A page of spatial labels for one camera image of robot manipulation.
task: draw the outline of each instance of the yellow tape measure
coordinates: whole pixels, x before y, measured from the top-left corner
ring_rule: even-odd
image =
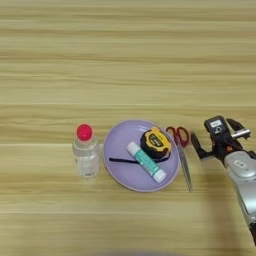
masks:
[[[153,159],[161,159],[171,152],[172,145],[159,128],[152,127],[142,135],[141,148]]]

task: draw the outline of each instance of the green glue stick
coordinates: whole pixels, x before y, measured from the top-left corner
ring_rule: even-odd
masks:
[[[164,172],[134,141],[127,146],[127,150],[157,183],[161,183],[166,178],[166,172]]]

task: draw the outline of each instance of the purple plate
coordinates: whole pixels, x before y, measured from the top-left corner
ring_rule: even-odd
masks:
[[[139,164],[110,162],[109,158],[134,160],[126,149],[128,144],[131,141],[135,141],[140,145],[140,138],[143,133],[150,130],[153,126],[156,125],[142,120],[125,121],[113,127],[104,143],[104,161],[109,173],[123,186],[139,192],[160,190],[169,185],[176,177],[180,160],[172,137],[159,128],[167,135],[172,143],[172,154],[170,158],[163,163],[159,163],[159,166],[167,173],[167,177],[161,183],[155,182]]]

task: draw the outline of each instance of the clear plastic bottle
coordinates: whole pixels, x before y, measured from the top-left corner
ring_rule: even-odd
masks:
[[[80,176],[95,177],[100,169],[100,146],[91,126],[82,124],[77,128],[73,153]]]

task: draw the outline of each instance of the bottle label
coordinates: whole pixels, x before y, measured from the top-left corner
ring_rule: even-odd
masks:
[[[134,157],[151,176],[161,169],[143,150],[139,150]]]

